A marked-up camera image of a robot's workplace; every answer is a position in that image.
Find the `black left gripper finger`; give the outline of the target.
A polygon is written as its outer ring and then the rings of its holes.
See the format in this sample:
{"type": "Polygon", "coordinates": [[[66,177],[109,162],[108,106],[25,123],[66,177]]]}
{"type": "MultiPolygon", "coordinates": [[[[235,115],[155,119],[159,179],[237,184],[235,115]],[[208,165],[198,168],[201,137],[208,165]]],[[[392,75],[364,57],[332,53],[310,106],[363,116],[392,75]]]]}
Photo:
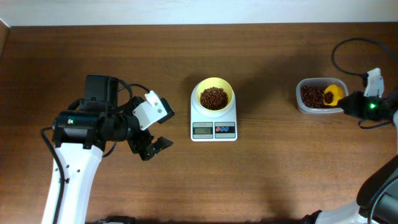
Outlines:
{"type": "Polygon", "coordinates": [[[148,161],[152,159],[154,156],[156,156],[158,153],[163,151],[164,149],[167,149],[168,147],[172,146],[174,144],[173,141],[168,140],[164,137],[160,137],[156,140],[154,143],[150,143],[148,146],[144,148],[144,150],[141,152],[141,159],[143,161],[148,161]]]}
{"type": "Polygon", "coordinates": [[[159,124],[166,122],[168,119],[172,118],[175,115],[175,111],[170,106],[169,102],[165,98],[161,98],[160,102],[165,108],[165,112],[167,113],[163,118],[158,120],[159,124]]]}

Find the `yellow plastic scoop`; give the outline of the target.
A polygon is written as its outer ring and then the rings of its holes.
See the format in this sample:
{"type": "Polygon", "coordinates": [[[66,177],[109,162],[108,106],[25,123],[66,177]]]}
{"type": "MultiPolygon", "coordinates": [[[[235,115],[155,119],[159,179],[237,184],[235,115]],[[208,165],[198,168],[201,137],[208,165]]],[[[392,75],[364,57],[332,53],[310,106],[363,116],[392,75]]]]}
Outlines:
{"type": "Polygon", "coordinates": [[[338,85],[328,86],[323,93],[323,102],[327,106],[337,106],[338,101],[344,98],[344,91],[338,85]]]}

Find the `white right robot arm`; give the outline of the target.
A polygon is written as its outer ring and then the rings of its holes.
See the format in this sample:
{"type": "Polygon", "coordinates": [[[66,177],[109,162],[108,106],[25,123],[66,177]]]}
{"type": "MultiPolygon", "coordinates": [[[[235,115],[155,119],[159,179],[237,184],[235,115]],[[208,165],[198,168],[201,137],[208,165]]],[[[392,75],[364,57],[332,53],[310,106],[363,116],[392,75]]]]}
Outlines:
{"type": "MultiPolygon", "coordinates": [[[[338,101],[344,114],[359,118],[361,129],[397,127],[397,95],[366,96],[355,91],[338,101]]],[[[397,156],[371,175],[356,200],[330,211],[316,211],[300,221],[304,224],[397,223],[397,156]]]]}

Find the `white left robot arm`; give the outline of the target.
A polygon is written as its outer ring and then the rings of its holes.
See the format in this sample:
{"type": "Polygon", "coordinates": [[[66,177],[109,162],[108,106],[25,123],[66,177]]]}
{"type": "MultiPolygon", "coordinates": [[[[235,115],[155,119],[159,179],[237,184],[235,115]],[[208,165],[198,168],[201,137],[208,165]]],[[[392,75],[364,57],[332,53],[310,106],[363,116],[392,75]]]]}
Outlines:
{"type": "Polygon", "coordinates": [[[52,139],[41,136],[53,157],[52,179],[42,223],[84,223],[96,170],[110,153],[107,142],[126,141],[143,161],[173,142],[154,138],[148,128],[174,116],[165,98],[147,90],[135,96],[132,84],[104,75],[87,75],[84,97],[54,119],[52,139]]]}

